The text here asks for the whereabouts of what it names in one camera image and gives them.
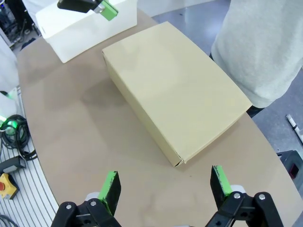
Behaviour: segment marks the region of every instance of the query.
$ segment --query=red button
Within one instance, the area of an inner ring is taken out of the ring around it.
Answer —
[[[5,184],[0,182],[0,191],[4,191],[5,189]]]

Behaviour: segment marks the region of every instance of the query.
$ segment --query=cardboard box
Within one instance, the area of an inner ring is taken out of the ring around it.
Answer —
[[[166,22],[103,49],[110,77],[173,166],[251,106],[234,82]]]

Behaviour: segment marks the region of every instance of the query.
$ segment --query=brown table surface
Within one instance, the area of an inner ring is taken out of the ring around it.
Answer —
[[[230,183],[243,185],[249,195],[271,193],[285,226],[291,226],[302,200],[248,115],[177,168],[136,118],[108,76],[102,49],[153,25],[139,11],[138,26],[66,64],[43,38],[18,55],[26,117],[57,202],[81,204],[101,189],[108,171],[118,170],[122,192],[115,217],[122,226],[204,226],[216,211],[211,166],[223,165]]]

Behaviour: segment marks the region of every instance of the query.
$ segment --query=white plastic container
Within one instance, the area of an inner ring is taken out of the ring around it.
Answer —
[[[137,25],[137,0],[110,0],[119,11],[111,21],[90,10],[79,13],[57,7],[57,2],[37,12],[43,38],[63,63],[98,43]]]

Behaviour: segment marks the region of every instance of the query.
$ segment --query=gray sweatshirt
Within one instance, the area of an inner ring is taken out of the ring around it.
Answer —
[[[231,0],[212,56],[255,107],[270,105],[303,66],[303,0]]]

